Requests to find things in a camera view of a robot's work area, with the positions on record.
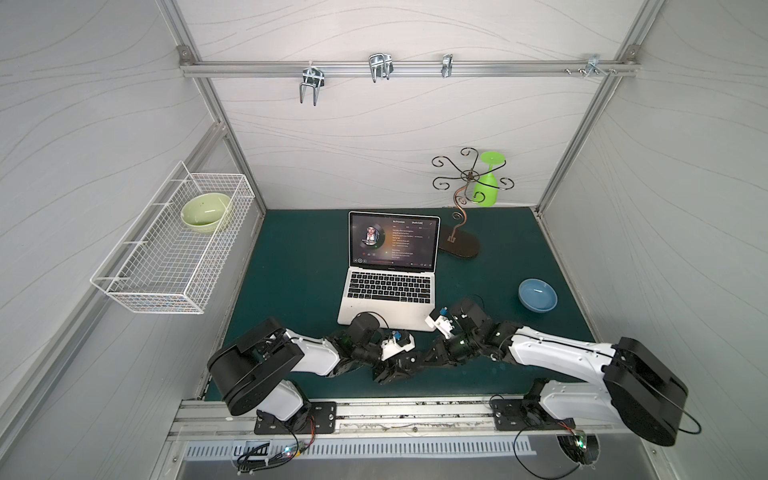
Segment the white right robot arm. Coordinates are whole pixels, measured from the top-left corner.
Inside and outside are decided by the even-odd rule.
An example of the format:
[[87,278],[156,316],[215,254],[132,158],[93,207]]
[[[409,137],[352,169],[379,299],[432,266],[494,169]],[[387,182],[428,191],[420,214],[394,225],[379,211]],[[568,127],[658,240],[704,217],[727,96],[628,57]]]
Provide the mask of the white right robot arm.
[[685,416],[688,388],[642,342],[623,337],[594,343],[559,337],[512,321],[496,321],[469,298],[434,309],[424,323],[438,331],[433,365],[486,356],[495,362],[547,369],[569,381],[544,380],[528,393],[554,420],[622,424],[642,439],[670,447]]

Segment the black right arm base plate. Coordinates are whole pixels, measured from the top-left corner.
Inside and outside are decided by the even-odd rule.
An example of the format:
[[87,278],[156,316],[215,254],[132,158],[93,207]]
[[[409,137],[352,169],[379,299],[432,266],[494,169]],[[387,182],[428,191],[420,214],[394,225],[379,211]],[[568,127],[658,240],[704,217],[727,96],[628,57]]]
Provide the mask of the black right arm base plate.
[[572,418],[555,419],[538,403],[527,399],[508,399],[493,396],[489,400],[494,428],[497,431],[576,430]]

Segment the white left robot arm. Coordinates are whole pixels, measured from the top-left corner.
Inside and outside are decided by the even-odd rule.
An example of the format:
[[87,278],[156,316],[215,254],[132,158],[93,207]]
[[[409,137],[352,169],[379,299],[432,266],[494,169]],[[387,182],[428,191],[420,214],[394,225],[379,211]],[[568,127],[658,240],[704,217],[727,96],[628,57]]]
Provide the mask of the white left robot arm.
[[411,333],[390,329],[374,312],[322,338],[300,335],[270,317],[216,351],[207,369],[231,415],[255,410],[297,431],[312,423],[315,408],[291,374],[333,378],[363,366],[382,373],[414,350]]

